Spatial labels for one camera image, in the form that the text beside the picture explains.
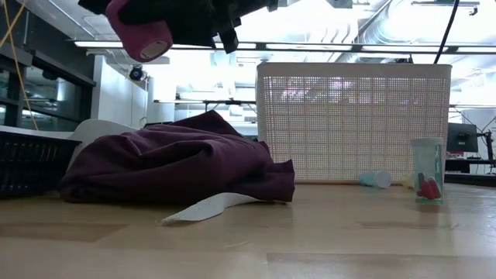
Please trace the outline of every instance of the white paper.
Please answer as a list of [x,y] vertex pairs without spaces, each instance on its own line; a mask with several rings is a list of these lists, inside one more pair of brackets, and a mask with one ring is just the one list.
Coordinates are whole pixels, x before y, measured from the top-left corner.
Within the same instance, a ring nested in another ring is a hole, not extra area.
[[235,205],[244,205],[251,202],[261,202],[247,195],[222,193],[192,205],[185,210],[159,221],[161,226],[166,226],[176,221],[202,221],[210,219],[224,212],[224,209]]

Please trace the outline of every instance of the wooden table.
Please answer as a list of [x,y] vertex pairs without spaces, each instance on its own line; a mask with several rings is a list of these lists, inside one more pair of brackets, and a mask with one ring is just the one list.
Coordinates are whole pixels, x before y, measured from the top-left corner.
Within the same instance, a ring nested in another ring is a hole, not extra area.
[[157,227],[179,208],[0,201],[0,278],[495,278],[496,191],[447,185],[444,206],[359,186]]

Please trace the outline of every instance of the white laundry basket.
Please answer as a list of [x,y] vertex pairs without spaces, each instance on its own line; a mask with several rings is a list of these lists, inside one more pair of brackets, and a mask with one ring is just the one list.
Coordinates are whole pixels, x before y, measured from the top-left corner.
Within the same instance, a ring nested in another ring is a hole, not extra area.
[[410,140],[446,141],[451,66],[267,63],[257,68],[261,140],[299,181],[412,172]]

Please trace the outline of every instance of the window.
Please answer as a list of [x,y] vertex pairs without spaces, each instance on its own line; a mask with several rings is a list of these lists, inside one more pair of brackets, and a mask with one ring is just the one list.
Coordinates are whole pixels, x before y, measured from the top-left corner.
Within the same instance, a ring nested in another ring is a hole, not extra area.
[[25,86],[33,107],[72,119],[83,118],[81,87],[37,67],[26,69]]
[[0,105],[0,125],[4,125],[5,123],[5,110],[6,107],[4,105]]
[[91,88],[69,82],[38,67],[24,67],[26,97],[12,67],[0,69],[0,125],[41,131],[72,132],[89,118]]
[[0,97],[7,98],[8,89],[9,89],[9,73],[8,71],[0,70]]
[[[33,112],[34,121],[41,131],[58,131],[72,132],[78,127],[78,122],[60,119],[57,117],[44,115],[43,113]],[[22,111],[20,128],[36,129],[33,123],[33,118],[28,110]]]

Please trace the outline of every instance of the blue cup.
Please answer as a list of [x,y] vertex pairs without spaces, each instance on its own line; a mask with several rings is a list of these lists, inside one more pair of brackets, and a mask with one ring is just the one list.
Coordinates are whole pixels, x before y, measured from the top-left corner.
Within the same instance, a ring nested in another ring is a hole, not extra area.
[[363,173],[360,175],[360,183],[367,187],[388,188],[392,182],[393,178],[387,171]]

